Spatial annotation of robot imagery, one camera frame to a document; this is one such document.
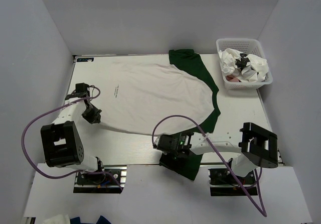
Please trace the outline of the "white green Charlie Brown shirt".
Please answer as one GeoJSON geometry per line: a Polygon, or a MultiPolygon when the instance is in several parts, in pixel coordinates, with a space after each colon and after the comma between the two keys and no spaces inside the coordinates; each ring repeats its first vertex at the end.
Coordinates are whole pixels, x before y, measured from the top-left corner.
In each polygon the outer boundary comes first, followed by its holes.
{"type": "Polygon", "coordinates": [[[218,87],[201,56],[192,49],[170,50],[165,62],[101,63],[104,132],[172,135],[212,133],[220,110],[218,87]]]}

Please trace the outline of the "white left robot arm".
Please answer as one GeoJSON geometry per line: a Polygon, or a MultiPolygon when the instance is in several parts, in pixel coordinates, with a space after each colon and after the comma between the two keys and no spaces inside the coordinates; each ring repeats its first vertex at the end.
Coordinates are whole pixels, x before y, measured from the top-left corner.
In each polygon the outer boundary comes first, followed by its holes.
{"type": "Polygon", "coordinates": [[[66,96],[65,104],[57,118],[49,125],[42,126],[41,138],[46,164],[49,167],[72,168],[89,172],[94,183],[105,180],[106,171],[98,157],[85,154],[77,130],[81,118],[89,124],[101,122],[101,110],[90,100],[90,85],[77,83],[75,90],[66,96]]]}

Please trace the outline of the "pink t shirt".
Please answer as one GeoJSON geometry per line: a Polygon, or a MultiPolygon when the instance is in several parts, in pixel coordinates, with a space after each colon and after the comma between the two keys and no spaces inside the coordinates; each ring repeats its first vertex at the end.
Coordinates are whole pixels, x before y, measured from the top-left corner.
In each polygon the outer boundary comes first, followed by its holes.
{"type": "Polygon", "coordinates": [[[229,81],[229,82],[240,82],[240,80],[237,77],[233,76],[233,75],[226,76],[226,80],[229,81]]]}

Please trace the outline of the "white t shirt black print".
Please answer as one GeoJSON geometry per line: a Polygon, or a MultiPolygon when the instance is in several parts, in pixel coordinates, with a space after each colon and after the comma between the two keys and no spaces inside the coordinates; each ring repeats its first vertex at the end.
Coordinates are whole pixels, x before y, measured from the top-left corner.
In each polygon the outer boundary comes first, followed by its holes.
{"type": "Polygon", "coordinates": [[[254,54],[246,54],[227,48],[218,53],[223,75],[233,75],[240,82],[263,82],[269,72],[267,60],[254,54]]]}

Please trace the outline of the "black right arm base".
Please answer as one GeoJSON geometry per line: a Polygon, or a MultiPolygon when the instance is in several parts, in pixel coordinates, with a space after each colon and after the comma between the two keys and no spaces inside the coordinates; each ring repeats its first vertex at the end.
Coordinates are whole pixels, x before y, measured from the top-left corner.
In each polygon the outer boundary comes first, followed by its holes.
{"type": "MultiPolygon", "coordinates": [[[[238,182],[228,174],[227,169],[209,169],[210,194],[212,197],[245,196],[238,182]]],[[[256,178],[254,171],[249,172],[245,177],[239,177],[239,181],[244,185],[250,195],[257,196],[256,178]]]]}

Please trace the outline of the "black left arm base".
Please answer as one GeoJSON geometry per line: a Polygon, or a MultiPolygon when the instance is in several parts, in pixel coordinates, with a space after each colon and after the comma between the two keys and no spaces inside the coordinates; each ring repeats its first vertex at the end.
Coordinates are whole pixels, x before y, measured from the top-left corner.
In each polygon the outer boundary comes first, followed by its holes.
{"type": "Polygon", "coordinates": [[[73,193],[121,194],[126,182],[127,167],[104,166],[104,171],[106,174],[76,174],[73,193]]]}

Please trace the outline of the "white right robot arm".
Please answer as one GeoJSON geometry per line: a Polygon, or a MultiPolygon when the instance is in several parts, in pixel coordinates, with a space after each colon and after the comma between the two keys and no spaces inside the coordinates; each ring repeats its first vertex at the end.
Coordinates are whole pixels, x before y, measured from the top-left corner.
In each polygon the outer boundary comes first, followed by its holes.
{"type": "Polygon", "coordinates": [[[240,129],[242,140],[233,144],[231,140],[214,139],[213,134],[180,132],[173,135],[160,135],[153,141],[153,147],[173,160],[186,161],[205,153],[236,153],[238,156],[228,162],[227,179],[232,183],[240,182],[257,167],[273,169],[278,167],[277,135],[254,123],[244,123],[240,129]]]}

